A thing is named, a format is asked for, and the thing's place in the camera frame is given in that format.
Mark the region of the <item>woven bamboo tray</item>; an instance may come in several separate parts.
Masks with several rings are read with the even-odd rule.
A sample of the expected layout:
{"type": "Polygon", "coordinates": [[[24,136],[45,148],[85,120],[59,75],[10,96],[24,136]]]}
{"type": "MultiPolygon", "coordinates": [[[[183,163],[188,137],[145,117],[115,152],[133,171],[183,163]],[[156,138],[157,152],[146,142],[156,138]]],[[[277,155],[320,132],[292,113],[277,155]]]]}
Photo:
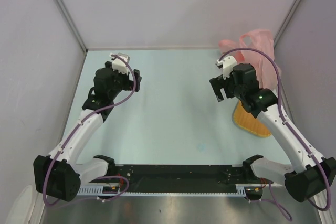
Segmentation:
{"type": "Polygon", "coordinates": [[[233,122],[242,130],[258,137],[269,137],[271,132],[250,113],[247,113],[239,101],[233,112],[233,122]]]}

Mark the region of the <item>pink plastic bag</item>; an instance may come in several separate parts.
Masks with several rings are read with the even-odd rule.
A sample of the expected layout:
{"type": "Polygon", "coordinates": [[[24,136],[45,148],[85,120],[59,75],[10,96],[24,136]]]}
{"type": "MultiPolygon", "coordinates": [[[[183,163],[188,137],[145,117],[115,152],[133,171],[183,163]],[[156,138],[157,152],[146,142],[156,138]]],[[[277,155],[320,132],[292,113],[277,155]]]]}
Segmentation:
{"type": "Polygon", "coordinates": [[[244,48],[244,50],[230,52],[228,55],[234,57],[238,64],[251,64],[255,68],[260,88],[275,90],[278,81],[274,67],[277,65],[271,31],[255,29],[241,35],[238,42],[225,39],[218,45],[222,54],[232,49],[244,48]]]}

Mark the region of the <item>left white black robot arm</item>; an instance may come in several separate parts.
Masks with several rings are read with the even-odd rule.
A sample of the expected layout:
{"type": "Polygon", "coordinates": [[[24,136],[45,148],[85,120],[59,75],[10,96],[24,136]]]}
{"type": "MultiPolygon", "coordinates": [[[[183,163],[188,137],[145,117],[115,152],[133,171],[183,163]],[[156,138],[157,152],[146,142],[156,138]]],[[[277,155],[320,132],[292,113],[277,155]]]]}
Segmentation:
{"type": "Polygon", "coordinates": [[[42,194],[46,206],[52,205],[48,197],[56,201],[72,201],[82,185],[96,180],[114,180],[119,186],[129,185],[127,178],[118,175],[112,158],[96,155],[83,165],[77,165],[76,162],[113,108],[131,98],[128,95],[115,102],[120,92],[134,94],[139,91],[140,72],[131,69],[128,56],[112,55],[112,59],[96,71],[93,81],[94,86],[88,93],[73,129],[48,155],[39,155],[33,162],[36,190],[42,194]]]}

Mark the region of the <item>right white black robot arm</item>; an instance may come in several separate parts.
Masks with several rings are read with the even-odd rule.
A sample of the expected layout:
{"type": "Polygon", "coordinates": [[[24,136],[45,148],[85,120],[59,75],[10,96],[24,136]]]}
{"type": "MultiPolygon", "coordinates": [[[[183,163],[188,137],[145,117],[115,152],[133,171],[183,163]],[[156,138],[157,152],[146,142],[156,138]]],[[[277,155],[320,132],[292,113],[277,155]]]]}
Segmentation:
{"type": "Polygon", "coordinates": [[[244,161],[243,179],[254,183],[260,177],[285,186],[298,202],[328,189],[335,178],[335,158],[325,158],[287,117],[279,113],[278,98],[270,89],[259,87],[256,70],[250,64],[219,63],[222,75],[210,79],[218,101],[237,98],[243,109],[271,132],[290,160],[289,165],[255,155],[244,161]]]}

